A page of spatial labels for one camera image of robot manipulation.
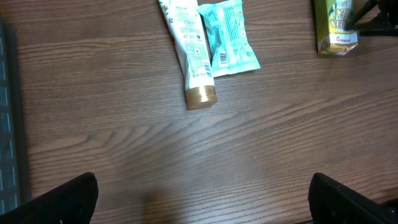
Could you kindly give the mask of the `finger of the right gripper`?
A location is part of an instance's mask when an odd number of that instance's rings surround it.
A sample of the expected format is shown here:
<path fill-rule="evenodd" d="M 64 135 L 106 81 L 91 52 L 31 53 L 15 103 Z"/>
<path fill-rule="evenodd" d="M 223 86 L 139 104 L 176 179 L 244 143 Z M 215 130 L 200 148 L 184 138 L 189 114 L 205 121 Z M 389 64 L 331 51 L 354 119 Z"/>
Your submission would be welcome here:
<path fill-rule="evenodd" d="M 375 6 L 379 8 L 377 16 L 358 24 L 357 22 Z M 346 23 L 345 30 L 355 30 L 361 36 L 397 37 L 397 0 L 368 0 Z"/>

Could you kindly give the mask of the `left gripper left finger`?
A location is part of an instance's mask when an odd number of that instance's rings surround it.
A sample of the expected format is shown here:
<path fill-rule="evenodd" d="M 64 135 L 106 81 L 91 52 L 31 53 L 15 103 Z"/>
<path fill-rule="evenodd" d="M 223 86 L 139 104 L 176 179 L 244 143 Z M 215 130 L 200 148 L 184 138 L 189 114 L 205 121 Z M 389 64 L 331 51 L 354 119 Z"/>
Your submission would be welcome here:
<path fill-rule="evenodd" d="M 94 173 L 86 172 L 1 215 L 1 224 L 90 224 L 98 195 Z"/>

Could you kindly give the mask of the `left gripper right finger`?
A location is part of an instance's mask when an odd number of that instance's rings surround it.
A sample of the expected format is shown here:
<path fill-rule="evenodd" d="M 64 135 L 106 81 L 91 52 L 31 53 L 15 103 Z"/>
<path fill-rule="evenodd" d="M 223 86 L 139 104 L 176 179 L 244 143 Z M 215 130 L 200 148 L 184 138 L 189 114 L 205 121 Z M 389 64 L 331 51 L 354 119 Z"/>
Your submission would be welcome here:
<path fill-rule="evenodd" d="M 308 203 L 314 223 L 397 224 L 396 199 L 376 203 L 320 172 L 312 177 Z"/>

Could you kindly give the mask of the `green yellow snack pack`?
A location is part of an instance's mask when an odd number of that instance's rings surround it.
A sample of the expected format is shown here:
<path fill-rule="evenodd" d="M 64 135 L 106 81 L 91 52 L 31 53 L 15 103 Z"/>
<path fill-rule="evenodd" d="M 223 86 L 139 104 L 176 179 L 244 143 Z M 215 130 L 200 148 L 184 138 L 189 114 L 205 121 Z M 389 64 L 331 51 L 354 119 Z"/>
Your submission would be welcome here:
<path fill-rule="evenodd" d="M 345 30 L 354 16 L 352 0 L 313 0 L 318 53 L 345 55 L 358 45 L 356 31 Z"/>

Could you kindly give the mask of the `teal snack packet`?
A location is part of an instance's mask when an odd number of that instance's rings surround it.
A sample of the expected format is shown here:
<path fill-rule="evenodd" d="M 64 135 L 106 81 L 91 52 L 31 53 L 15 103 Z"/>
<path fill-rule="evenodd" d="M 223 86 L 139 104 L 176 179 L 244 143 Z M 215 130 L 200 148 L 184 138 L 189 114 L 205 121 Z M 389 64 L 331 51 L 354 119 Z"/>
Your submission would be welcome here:
<path fill-rule="evenodd" d="M 197 7 L 202 16 L 214 77 L 260 69 L 246 35 L 242 0 L 228 0 Z"/>

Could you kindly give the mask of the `white cream tube gold cap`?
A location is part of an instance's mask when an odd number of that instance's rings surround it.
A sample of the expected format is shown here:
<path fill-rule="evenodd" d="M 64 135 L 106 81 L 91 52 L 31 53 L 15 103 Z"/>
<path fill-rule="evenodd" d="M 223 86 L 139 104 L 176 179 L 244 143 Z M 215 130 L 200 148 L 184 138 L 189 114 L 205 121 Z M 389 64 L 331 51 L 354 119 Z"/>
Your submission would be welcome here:
<path fill-rule="evenodd" d="M 159 5 L 174 38 L 185 77 L 187 108 L 208 108 L 218 99 L 198 3 L 196 0 L 159 0 Z"/>

